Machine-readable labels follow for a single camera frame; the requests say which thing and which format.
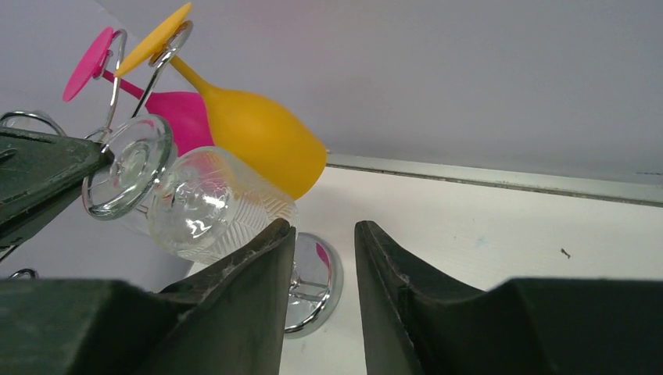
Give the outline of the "pink wine glass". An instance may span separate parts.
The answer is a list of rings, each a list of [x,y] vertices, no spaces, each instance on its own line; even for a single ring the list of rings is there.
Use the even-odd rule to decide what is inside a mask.
[[[114,74],[106,67],[113,56],[110,46],[116,39],[120,41],[117,52],[122,53],[127,41],[125,30],[107,27],[99,33],[70,75],[62,94],[64,102],[75,98],[92,78],[115,82]],[[153,92],[145,107],[148,113],[161,116],[170,124],[178,155],[214,145],[200,94],[191,91]]]

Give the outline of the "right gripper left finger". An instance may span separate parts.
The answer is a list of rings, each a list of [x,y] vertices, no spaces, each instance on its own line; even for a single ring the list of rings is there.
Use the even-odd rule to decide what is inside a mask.
[[[3,280],[1,371],[276,374],[295,236],[275,220],[158,293],[122,280]]]

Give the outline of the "orange wine glass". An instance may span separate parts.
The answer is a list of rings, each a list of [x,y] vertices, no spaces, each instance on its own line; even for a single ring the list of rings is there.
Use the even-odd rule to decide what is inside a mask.
[[[177,56],[170,64],[201,94],[217,147],[295,200],[314,186],[326,166],[327,149],[291,111],[262,95],[214,86]]]

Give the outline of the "clear wine glass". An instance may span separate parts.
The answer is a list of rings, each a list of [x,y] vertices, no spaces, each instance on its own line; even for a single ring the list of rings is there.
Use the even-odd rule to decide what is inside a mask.
[[[92,139],[110,164],[84,179],[88,214],[117,220],[145,209],[150,237],[170,254],[210,265],[275,220],[299,223],[294,201],[230,152],[204,146],[177,155],[161,116],[134,117]]]

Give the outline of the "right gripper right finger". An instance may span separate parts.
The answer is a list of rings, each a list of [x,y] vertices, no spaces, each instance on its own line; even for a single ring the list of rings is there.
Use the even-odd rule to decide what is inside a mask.
[[[512,278],[482,291],[377,223],[354,248],[369,374],[659,374],[662,284]]]

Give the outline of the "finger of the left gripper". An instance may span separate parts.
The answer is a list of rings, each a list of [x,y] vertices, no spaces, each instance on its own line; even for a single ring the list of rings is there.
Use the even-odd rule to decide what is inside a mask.
[[[110,165],[101,144],[32,130],[1,129],[1,247],[23,244],[81,196]]]

